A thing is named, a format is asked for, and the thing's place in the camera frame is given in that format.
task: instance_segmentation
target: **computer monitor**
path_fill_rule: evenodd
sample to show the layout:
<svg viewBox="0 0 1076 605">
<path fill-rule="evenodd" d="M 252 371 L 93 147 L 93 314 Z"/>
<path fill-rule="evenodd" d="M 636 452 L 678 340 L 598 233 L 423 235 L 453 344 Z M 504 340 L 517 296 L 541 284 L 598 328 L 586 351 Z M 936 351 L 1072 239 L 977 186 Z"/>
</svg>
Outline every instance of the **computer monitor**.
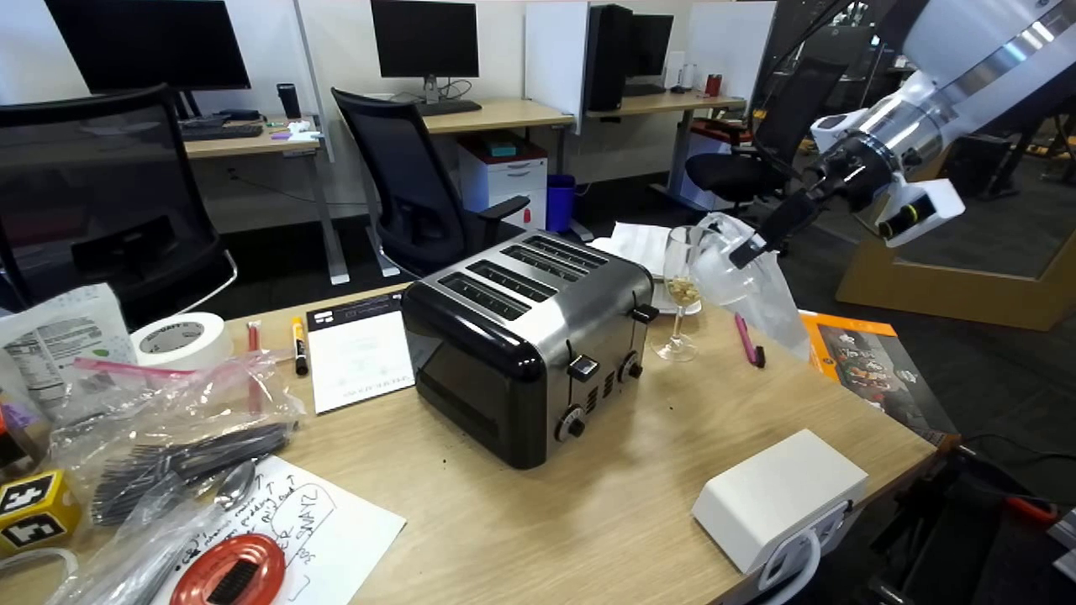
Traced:
<svg viewBox="0 0 1076 605">
<path fill-rule="evenodd" d="M 372 0 L 379 76 L 423 76 L 437 104 L 437 76 L 478 76 L 475 2 Z"/>
<path fill-rule="evenodd" d="M 250 89 L 227 0 L 48 0 L 90 92 Z"/>
<path fill-rule="evenodd" d="M 669 34 L 672 15 L 636 15 L 627 76 L 659 76 L 666 70 Z"/>
</svg>

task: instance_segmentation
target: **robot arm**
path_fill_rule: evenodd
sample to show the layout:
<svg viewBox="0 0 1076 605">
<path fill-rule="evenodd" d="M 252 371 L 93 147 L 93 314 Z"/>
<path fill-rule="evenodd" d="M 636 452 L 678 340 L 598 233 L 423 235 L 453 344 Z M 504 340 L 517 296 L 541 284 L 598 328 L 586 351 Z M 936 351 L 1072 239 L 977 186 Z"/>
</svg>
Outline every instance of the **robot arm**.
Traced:
<svg viewBox="0 0 1076 605">
<path fill-rule="evenodd" d="M 899 250 L 966 206 L 944 178 L 904 180 L 904 165 L 937 159 L 1076 59 L 1076 0 L 932 0 L 904 56 L 919 67 L 873 108 L 820 118 L 820 178 L 761 221 L 767 250 L 812 221 L 826 197 L 848 197 L 885 247 Z M 761 247 L 733 252 L 736 267 Z"/>
</svg>

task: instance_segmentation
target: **white tape roll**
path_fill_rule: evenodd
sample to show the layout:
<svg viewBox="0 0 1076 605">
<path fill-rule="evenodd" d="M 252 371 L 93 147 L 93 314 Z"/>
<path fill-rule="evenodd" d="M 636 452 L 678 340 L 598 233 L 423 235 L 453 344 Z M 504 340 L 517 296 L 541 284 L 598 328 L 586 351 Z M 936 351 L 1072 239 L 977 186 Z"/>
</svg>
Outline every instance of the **white tape roll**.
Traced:
<svg viewBox="0 0 1076 605">
<path fill-rule="evenodd" d="M 141 325 L 135 335 L 137 365 L 209 371 L 228 359 L 227 318 L 178 314 Z"/>
</svg>

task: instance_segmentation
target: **black toaster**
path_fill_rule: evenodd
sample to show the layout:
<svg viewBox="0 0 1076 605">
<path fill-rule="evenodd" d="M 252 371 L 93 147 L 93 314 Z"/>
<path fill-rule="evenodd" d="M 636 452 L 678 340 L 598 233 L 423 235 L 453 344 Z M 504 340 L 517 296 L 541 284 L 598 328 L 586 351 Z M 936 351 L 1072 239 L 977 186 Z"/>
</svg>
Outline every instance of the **black toaster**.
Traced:
<svg viewBox="0 0 1076 605">
<path fill-rule="evenodd" d="M 511 467 L 586 435 L 644 373 L 654 276 L 545 233 L 416 278 L 403 325 L 416 394 Z"/>
</svg>

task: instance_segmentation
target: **black office chair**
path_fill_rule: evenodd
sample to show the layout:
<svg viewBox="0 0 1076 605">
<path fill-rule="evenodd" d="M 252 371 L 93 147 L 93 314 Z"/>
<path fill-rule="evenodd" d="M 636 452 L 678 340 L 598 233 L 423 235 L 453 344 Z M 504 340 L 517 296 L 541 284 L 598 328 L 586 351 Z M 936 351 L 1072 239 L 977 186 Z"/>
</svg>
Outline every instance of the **black office chair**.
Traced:
<svg viewBox="0 0 1076 605">
<path fill-rule="evenodd" d="M 395 263 L 423 276 L 511 235 L 504 219 L 521 211 L 528 197 L 471 214 L 415 104 L 347 92 L 332 92 L 332 96 L 376 186 L 376 235 Z"/>
<path fill-rule="evenodd" d="M 868 52 L 868 30 L 820 30 L 815 42 L 808 42 L 795 73 L 770 92 L 770 101 L 762 104 L 767 118 L 749 135 L 753 147 L 742 151 L 736 137 L 747 135 L 733 128 L 733 155 L 695 155 L 685 161 L 685 176 L 695 180 L 695 187 L 733 202 L 733 214 L 758 197 L 780 197 L 787 180 L 797 176 L 795 159 L 812 131 L 812 120 L 825 113 L 820 108 L 862 52 Z"/>
<path fill-rule="evenodd" d="M 0 108 L 0 263 L 4 306 L 110 284 L 133 328 L 236 284 L 168 89 Z"/>
</svg>

